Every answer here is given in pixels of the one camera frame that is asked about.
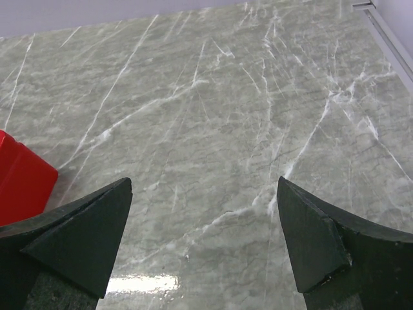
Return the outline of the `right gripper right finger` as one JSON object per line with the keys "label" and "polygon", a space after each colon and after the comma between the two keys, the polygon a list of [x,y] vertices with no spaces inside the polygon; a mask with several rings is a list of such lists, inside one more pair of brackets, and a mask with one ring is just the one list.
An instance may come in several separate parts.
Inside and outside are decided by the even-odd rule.
{"label": "right gripper right finger", "polygon": [[307,309],[412,309],[412,234],[340,209],[284,177],[277,205]]}

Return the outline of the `red box lid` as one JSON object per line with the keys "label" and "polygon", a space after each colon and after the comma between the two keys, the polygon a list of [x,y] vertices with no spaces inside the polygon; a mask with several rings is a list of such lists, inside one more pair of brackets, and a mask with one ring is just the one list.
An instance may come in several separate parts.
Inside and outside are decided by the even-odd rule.
{"label": "red box lid", "polygon": [[1,131],[1,225],[41,214],[58,178],[58,171]]}

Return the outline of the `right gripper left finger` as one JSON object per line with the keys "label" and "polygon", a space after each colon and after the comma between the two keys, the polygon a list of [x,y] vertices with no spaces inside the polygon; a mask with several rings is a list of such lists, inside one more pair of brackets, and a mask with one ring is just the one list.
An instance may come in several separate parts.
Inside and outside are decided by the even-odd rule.
{"label": "right gripper left finger", "polygon": [[106,294],[132,203],[121,178],[1,227],[1,309],[95,309]]}

